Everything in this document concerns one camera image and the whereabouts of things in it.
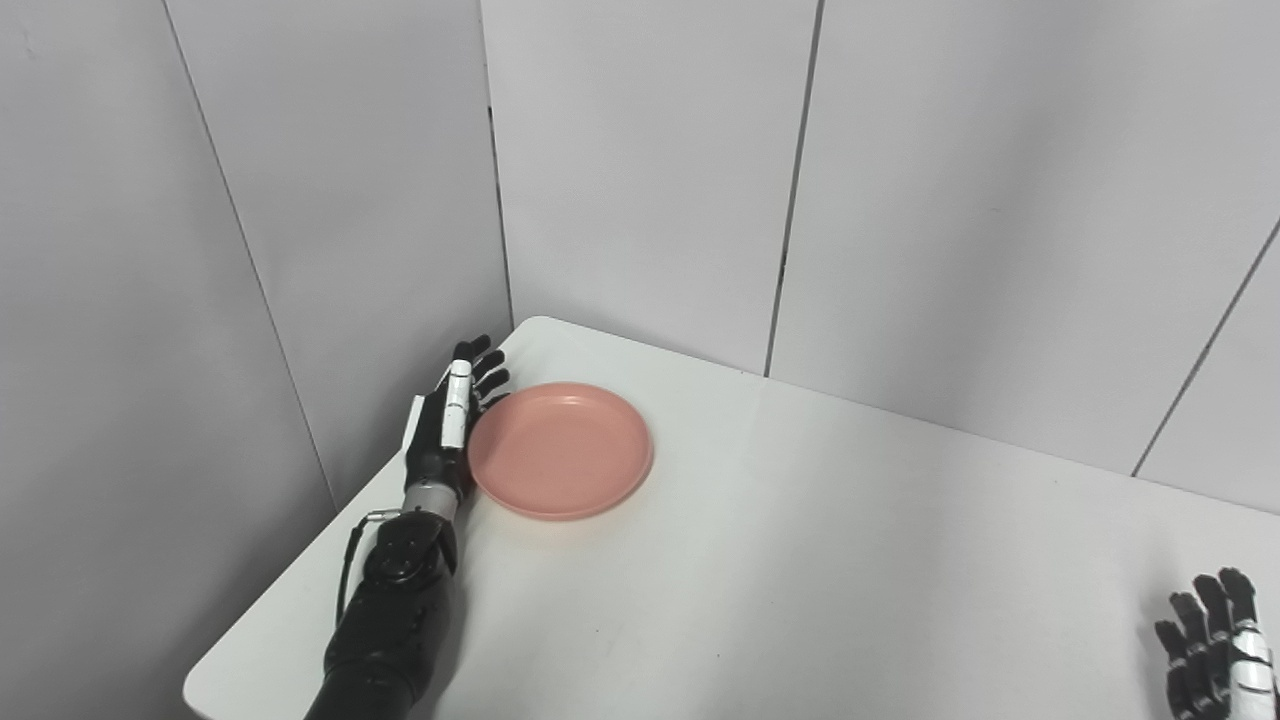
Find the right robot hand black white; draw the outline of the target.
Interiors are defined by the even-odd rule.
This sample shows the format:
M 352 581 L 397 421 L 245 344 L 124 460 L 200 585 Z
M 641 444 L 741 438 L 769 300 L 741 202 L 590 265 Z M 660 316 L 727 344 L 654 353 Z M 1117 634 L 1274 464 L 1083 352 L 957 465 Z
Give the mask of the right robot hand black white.
M 1277 647 L 1263 633 L 1252 579 L 1236 568 L 1201 574 L 1153 624 L 1167 656 L 1174 719 L 1277 719 Z

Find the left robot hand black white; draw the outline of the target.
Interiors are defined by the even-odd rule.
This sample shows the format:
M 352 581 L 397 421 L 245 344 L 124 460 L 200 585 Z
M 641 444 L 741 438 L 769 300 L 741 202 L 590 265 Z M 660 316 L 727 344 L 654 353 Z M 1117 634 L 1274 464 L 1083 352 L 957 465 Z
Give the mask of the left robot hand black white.
M 445 487 L 458 502 L 474 495 L 476 483 L 467 460 L 470 437 L 479 419 L 508 392 L 506 355 L 489 334 L 456 345 L 436 388 L 422 398 L 413 436 L 404 452 L 404 507 L 425 507 L 426 487 Z

